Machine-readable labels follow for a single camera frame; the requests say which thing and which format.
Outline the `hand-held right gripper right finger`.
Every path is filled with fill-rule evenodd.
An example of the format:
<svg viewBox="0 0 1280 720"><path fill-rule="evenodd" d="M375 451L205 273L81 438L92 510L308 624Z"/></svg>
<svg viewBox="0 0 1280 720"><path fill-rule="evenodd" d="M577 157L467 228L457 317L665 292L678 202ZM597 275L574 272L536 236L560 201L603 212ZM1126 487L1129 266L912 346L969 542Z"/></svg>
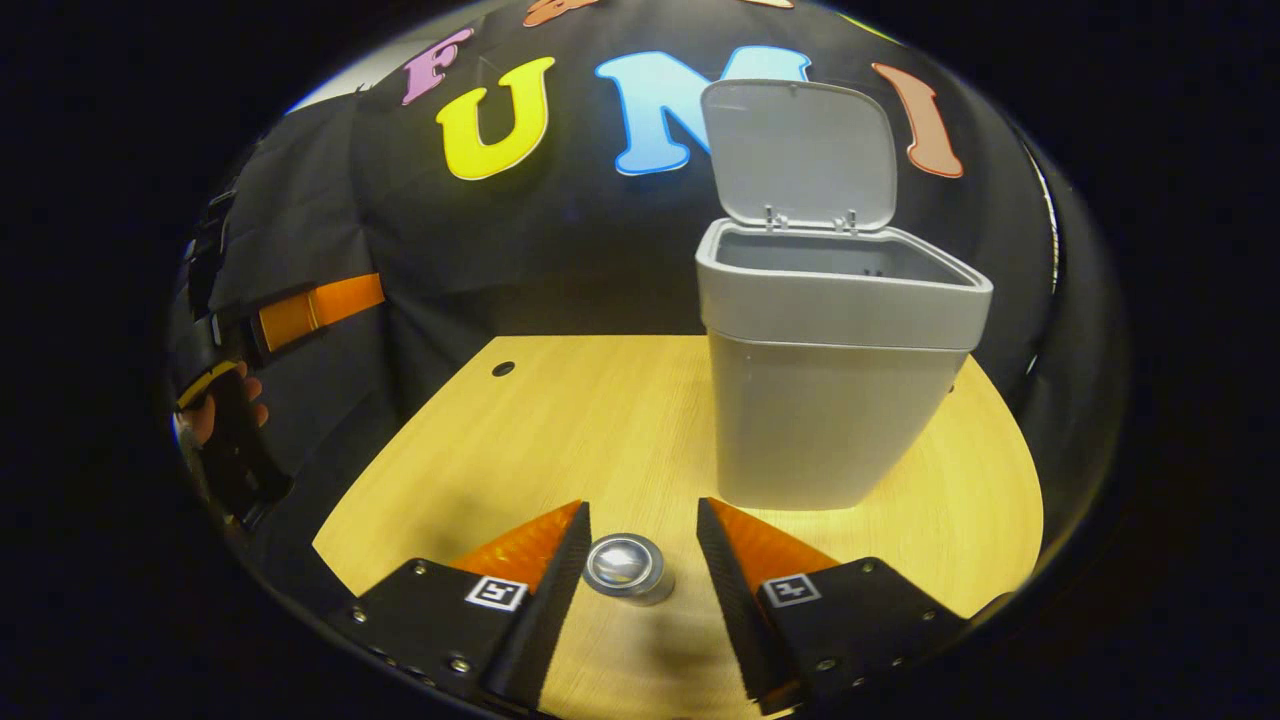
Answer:
<svg viewBox="0 0 1280 720"><path fill-rule="evenodd" d="M840 562L717 498L698 502L698 542L748 698L764 715L850 707L969 629L883 559Z"/></svg>

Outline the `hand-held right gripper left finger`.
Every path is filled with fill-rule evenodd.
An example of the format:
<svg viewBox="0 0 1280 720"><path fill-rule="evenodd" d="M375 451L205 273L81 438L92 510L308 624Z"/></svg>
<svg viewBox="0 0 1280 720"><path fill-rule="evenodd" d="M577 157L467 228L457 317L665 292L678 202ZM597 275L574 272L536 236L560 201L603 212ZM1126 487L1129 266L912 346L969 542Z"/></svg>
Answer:
<svg viewBox="0 0 1280 720"><path fill-rule="evenodd" d="M451 564L411 559L349 606L349 638L454 705L535 714L591 543L575 500Z"/></svg>

